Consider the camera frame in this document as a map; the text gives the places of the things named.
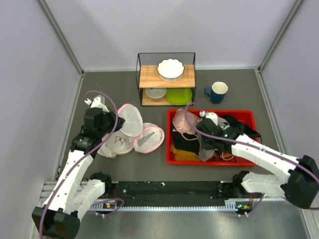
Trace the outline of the pink bra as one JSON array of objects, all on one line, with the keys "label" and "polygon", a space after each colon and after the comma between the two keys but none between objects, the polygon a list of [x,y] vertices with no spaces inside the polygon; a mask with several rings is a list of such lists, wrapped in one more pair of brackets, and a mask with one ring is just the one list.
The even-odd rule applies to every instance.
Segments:
[{"label": "pink bra", "polygon": [[[193,128],[201,119],[195,114],[179,108],[172,119],[173,132],[178,132],[187,141],[193,141],[197,138],[196,131]],[[188,139],[184,134],[194,135],[195,138]]]}]

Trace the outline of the white mesh laundry bag pink zipper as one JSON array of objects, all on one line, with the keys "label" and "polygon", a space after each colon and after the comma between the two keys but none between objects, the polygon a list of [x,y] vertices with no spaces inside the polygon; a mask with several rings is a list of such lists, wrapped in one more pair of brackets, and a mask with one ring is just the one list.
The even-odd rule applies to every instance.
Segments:
[{"label": "white mesh laundry bag pink zipper", "polygon": [[124,119],[120,132],[129,138],[129,147],[136,152],[151,153],[162,145],[164,130],[156,124],[144,122],[140,111],[134,105],[122,105],[118,109],[118,116]]}]

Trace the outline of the taupe grey bra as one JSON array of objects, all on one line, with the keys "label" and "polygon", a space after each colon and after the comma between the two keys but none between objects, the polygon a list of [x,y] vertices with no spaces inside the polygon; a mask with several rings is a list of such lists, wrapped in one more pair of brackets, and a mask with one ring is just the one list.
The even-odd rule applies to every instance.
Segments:
[{"label": "taupe grey bra", "polygon": [[[210,119],[202,119],[201,121],[196,125],[196,129],[209,135],[218,136],[221,137],[226,129],[230,127],[230,124],[227,120],[224,118],[221,118],[218,116],[218,125],[215,125],[214,122],[212,122]],[[207,161],[214,157],[214,153],[221,153],[214,150],[203,150],[201,148],[201,136],[203,134],[196,133],[197,138],[199,140],[199,158],[201,161]]]}]

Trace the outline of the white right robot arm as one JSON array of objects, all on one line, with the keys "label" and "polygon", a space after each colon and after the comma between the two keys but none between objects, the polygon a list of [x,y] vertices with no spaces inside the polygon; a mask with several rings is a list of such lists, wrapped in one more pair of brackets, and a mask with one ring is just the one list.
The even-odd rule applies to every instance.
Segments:
[{"label": "white right robot arm", "polygon": [[286,198],[293,205],[310,209],[319,192],[319,169],[313,158],[286,155],[264,146],[245,134],[242,126],[222,128],[204,118],[195,130],[204,149],[228,152],[270,172],[269,175],[241,172],[233,177],[233,192],[238,197],[263,193]]}]

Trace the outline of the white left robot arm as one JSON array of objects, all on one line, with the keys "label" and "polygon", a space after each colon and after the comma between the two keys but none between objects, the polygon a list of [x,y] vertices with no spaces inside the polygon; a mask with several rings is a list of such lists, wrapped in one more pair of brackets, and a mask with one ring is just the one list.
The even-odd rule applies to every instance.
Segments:
[{"label": "white left robot arm", "polygon": [[106,198],[112,194],[111,177],[104,173],[94,173],[82,191],[78,189],[98,151],[109,157],[115,155],[105,143],[123,123],[108,107],[93,107],[85,112],[84,124],[72,140],[67,162],[54,189],[41,207],[33,209],[32,219],[40,238],[75,238],[83,216],[93,203],[100,196]]}]

